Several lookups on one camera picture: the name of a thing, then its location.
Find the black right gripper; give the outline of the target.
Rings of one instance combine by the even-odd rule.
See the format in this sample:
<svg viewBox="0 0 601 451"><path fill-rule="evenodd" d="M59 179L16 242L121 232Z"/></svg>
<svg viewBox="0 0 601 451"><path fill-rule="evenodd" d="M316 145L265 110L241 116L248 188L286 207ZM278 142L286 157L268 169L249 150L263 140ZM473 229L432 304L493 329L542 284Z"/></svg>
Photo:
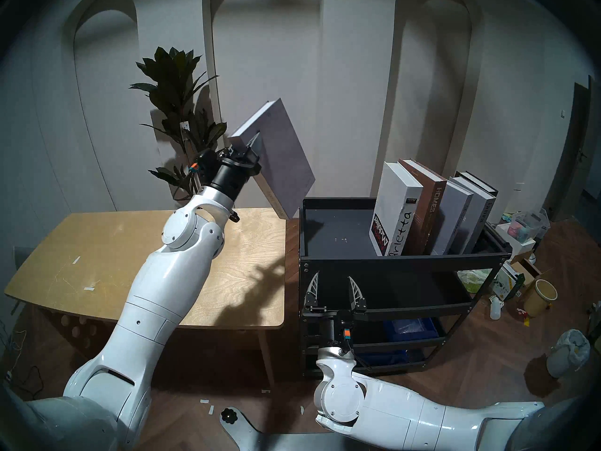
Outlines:
<svg viewBox="0 0 601 451"><path fill-rule="evenodd" d="M312 277L305 292L303 308L318 307L319 271ZM351 310L306 311L301 315L303 323L317 325L315 334L309 338L319 349L338 348L353 350L353 330L358 322L367 322L367 304L358 284L348 276L348 293Z"/></svg>

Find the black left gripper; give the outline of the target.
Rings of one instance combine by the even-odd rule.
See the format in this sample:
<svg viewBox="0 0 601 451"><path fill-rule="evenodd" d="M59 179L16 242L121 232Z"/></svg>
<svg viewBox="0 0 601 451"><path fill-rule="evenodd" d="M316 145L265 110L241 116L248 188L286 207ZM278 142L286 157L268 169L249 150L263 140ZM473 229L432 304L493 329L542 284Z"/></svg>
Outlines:
<svg viewBox="0 0 601 451"><path fill-rule="evenodd" d="M262 153L260 132L240 134L240 151L223 148L216 152L203 150L192 164L202 186L212 187L225 194L233 202L238 198L248 179L261 171L258 159Z"/></svg>

